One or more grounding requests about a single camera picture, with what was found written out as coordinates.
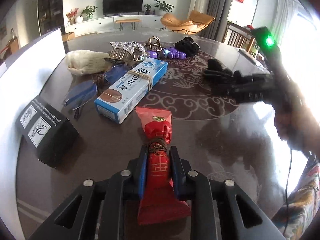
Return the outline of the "person's right hand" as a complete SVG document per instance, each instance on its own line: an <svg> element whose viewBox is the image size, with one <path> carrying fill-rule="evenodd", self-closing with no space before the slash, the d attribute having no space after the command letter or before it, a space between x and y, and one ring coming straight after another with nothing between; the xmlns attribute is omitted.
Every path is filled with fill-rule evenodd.
<svg viewBox="0 0 320 240"><path fill-rule="evenodd" d="M284 92L289 96L290 110L276 111L274 126L278 136L290 148L319 157L319 123L306 106L296 83L289 83Z"/></svg>

